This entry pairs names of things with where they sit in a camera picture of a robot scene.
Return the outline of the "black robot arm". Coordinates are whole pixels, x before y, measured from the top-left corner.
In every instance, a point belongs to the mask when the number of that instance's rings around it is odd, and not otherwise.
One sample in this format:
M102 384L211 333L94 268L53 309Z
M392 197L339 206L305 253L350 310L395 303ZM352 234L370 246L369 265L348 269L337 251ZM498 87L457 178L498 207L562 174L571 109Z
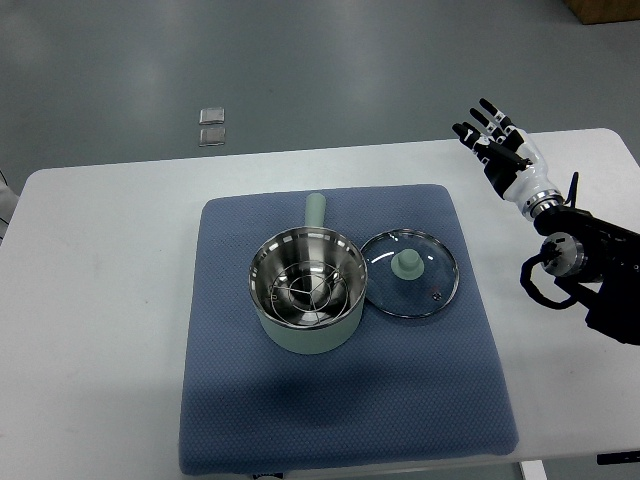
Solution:
M535 209L533 226L545 240L523 263L520 284L532 300L552 310L583 305L589 328L637 346L639 234L578 209L578 181L574 173L567 200L543 202ZM538 289L532 280L536 265L554 277L566 299L552 300Z

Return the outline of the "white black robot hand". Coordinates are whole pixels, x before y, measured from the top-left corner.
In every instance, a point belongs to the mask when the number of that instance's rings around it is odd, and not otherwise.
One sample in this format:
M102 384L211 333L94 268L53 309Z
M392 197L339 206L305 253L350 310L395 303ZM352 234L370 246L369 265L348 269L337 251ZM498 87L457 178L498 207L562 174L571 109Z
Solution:
M480 109L470 114L477 124L452 126L462 145L483 166L497 195L515 204L527 220L564 202L559 189L548 178L547 163L530 135L489 100L479 100Z

